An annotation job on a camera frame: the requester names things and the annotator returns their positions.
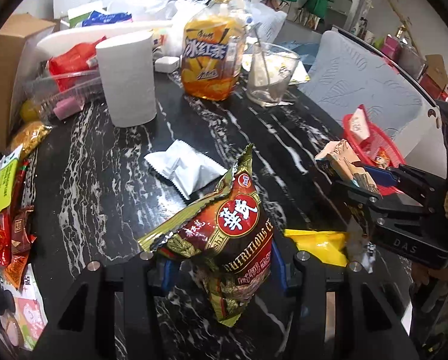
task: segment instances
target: white paper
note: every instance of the white paper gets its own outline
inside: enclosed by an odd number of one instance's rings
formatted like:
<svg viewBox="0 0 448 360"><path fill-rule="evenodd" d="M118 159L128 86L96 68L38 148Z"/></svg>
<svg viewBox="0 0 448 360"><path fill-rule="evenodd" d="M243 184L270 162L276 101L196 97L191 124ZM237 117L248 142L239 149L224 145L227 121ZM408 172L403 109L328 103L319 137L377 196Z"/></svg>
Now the white paper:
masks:
<svg viewBox="0 0 448 360"><path fill-rule="evenodd" d="M149 153L144 158L157 173L172 181L187 200L192 192L227 172L223 166L182 140L174 141L164 152Z"/></svg>
<svg viewBox="0 0 448 360"><path fill-rule="evenodd" d="M361 143L370 137L371 133L363 109L357 108L354 115L350 118L350 131L353 132L357 143Z"/></svg>
<svg viewBox="0 0 448 360"><path fill-rule="evenodd" d="M112 123L132 127L156 116L153 33L133 32L96 46L102 87Z"/></svg>

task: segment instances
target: white foil packet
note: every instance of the white foil packet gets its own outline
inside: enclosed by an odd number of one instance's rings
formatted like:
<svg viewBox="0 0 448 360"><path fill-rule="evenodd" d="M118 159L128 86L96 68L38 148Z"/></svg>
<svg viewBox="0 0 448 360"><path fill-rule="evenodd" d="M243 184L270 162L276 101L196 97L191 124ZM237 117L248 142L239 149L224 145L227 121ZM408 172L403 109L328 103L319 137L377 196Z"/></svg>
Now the white foil packet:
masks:
<svg viewBox="0 0 448 360"><path fill-rule="evenodd" d="M176 140L166 151L144 157L157 173L172 181L185 199L227 170L182 140Z"/></svg>

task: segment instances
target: red plastic bag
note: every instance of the red plastic bag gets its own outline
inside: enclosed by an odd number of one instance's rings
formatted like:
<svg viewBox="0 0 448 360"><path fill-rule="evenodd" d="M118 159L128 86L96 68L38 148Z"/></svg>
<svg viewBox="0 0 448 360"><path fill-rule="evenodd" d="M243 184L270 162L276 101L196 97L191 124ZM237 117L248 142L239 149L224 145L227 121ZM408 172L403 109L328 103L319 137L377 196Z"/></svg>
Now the red plastic bag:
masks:
<svg viewBox="0 0 448 360"><path fill-rule="evenodd" d="M94 43L79 43L68 52L49 60L49 72L52 76L65 73L75 73L78 71L89 71L97 67L96 45L106 37ZM73 78L57 79L56 83L61 92L73 86Z"/></svg>
<svg viewBox="0 0 448 360"><path fill-rule="evenodd" d="M0 265L8 266L11 261L11 232L7 210L0 212L0 235Z"/></svg>

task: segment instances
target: paper towel roll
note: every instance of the paper towel roll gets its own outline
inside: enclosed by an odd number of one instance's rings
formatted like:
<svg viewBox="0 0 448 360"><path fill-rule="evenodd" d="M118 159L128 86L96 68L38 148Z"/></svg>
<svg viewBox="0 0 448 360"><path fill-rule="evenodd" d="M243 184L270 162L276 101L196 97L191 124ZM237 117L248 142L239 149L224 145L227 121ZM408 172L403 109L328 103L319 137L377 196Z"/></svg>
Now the paper towel roll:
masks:
<svg viewBox="0 0 448 360"><path fill-rule="evenodd" d="M156 116L153 34L132 32L96 46L102 87L116 127L147 123Z"/></svg>

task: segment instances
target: cardboard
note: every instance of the cardboard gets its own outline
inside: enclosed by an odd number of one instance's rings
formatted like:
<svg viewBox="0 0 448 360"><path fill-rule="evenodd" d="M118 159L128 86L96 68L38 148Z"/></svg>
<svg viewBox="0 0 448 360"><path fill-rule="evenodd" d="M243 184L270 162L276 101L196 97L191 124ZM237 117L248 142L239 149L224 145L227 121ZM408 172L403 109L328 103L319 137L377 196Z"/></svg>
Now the cardboard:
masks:
<svg viewBox="0 0 448 360"><path fill-rule="evenodd" d="M0 30L0 152L6 150L25 99L22 80L38 68L33 59L35 46L54 26L26 13L12 15Z"/></svg>
<svg viewBox="0 0 448 360"><path fill-rule="evenodd" d="M431 54L425 56L427 59L426 74L437 84L437 86L444 90L448 84L448 76L445 71L444 58L440 54Z"/></svg>

